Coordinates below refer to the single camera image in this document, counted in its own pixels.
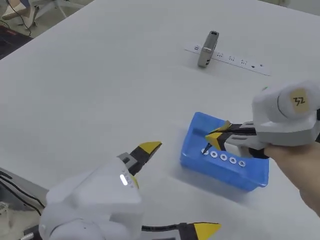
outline human hand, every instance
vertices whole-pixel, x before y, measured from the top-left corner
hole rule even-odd
[[[269,145],[264,154],[275,160],[299,189],[304,203],[320,217],[320,143],[296,147]]]

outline white table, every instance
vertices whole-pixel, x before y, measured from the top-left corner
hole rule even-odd
[[[319,239],[320,219],[270,162],[269,185],[243,194],[183,169],[195,112],[252,118],[263,87],[318,79],[320,18],[256,0],[95,0],[0,64],[0,167],[49,189],[137,144],[164,144],[138,175],[145,224],[220,222],[217,240]],[[263,62],[197,68],[187,42]]]

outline blue plastic tray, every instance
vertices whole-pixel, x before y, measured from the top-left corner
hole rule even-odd
[[[257,187],[265,187],[269,180],[268,159],[238,157],[225,151],[218,151],[214,147],[210,148],[209,153],[216,151],[217,158],[211,157],[210,154],[203,155],[201,153],[201,150],[207,145],[205,135],[221,127],[224,122],[202,112],[196,112],[183,142],[180,156],[181,164],[246,192]],[[227,155],[226,161],[220,159],[222,153]],[[229,157],[235,157],[237,163],[229,162]],[[241,160],[245,162],[244,167],[238,164]]]

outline power strip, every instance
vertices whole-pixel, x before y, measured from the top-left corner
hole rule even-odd
[[[191,53],[200,54],[201,48],[202,46],[199,44],[189,43],[184,49]],[[233,54],[229,54],[227,52],[215,50],[211,59],[231,64],[242,69],[247,69],[255,73],[271,76],[269,68],[264,64],[256,63],[243,57],[234,56]]]

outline metal washer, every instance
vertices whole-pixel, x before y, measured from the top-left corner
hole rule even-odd
[[[229,158],[229,162],[232,163],[232,164],[236,164],[237,163],[237,159],[235,157],[231,156]]]
[[[228,157],[227,157],[227,155],[225,155],[225,154],[221,154],[221,155],[220,155],[220,159],[221,159],[222,161],[226,161],[226,160],[228,159]]]
[[[245,167],[246,166],[246,162],[245,161],[239,161],[239,165],[240,167]]]
[[[211,151],[210,156],[213,157],[214,159],[218,157],[218,153],[216,151]]]
[[[204,153],[204,148],[202,148],[202,150],[201,150],[201,153],[203,154],[203,155],[208,155],[209,154],[209,151],[207,150],[205,153]]]

